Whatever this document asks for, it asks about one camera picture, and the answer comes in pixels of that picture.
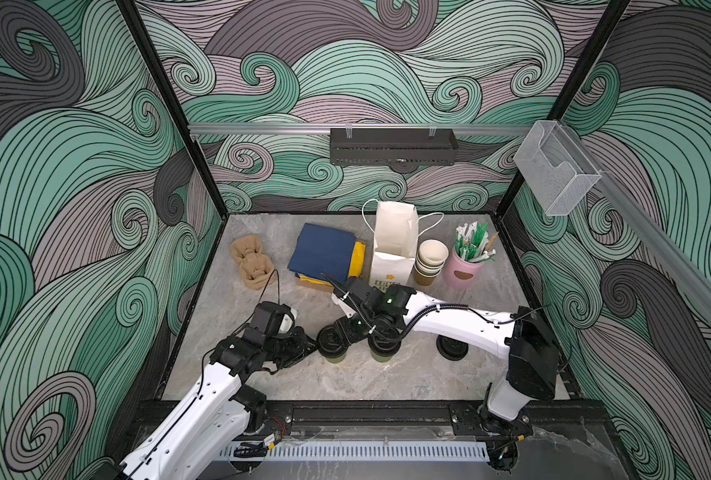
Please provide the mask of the green paper coffee cup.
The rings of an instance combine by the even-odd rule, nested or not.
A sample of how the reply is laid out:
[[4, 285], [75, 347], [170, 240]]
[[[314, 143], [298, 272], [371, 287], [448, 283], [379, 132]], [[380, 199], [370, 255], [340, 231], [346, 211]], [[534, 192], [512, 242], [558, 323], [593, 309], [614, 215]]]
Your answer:
[[379, 362], [379, 363], [387, 363], [387, 362], [389, 362], [389, 361], [391, 361], [391, 360], [393, 359], [393, 357], [391, 357], [391, 356], [379, 355], [379, 354], [377, 354], [377, 353], [375, 353], [375, 352], [373, 352], [373, 353], [371, 354], [371, 358], [373, 358], [373, 360], [375, 360], [375, 361], [377, 361], [377, 362]]

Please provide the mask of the white paper takeout bag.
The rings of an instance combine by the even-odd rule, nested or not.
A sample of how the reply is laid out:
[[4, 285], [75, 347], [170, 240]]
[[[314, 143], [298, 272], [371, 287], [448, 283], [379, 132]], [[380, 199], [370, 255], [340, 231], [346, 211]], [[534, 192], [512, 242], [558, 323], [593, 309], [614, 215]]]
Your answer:
[[439, 225], [445, 214], [419, 216], [413, 204], [370, 199], [361, 206], [361, 217], [373, 233], [369, 285], [385, 291], [393, 284], [407, 284], [419, 236]]

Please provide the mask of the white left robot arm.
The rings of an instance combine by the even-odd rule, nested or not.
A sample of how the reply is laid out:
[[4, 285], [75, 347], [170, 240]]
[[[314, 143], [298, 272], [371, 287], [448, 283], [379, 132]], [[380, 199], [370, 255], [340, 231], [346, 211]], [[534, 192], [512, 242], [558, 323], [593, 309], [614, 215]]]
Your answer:
[[247, 386], [268, 361], [282, 362], [284, 348], [310, 338], [297, 326], [295, 308], [262, 301], [246, 325], [222, 339], [202, 360], [186, 397], [119, 464], [104, 465], [95, 479], [196, 479], [219, 451], [245, 432], [262, 428], [267, 397]]

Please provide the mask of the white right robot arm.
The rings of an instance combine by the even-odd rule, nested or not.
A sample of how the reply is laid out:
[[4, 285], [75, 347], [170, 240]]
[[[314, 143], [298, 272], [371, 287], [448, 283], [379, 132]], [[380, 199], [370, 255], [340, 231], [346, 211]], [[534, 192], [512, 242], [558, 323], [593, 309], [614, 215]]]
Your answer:
[[529, 402], [555, 398], [559, 342], [535, 309], [481, 310], [405, 285], [391, 284], [381, 291], [359, 277], [332, 285], [333, 302], [344, 316], [320, 332], [323, 356], [338, 359], [365, 340], [375, 359], [387, 361], [409, 334], [433, 334], [437, 351], [449, 361], [465, 358], [472, 347], [507, 361], [485, 396], [489, 414], [515, 421]]

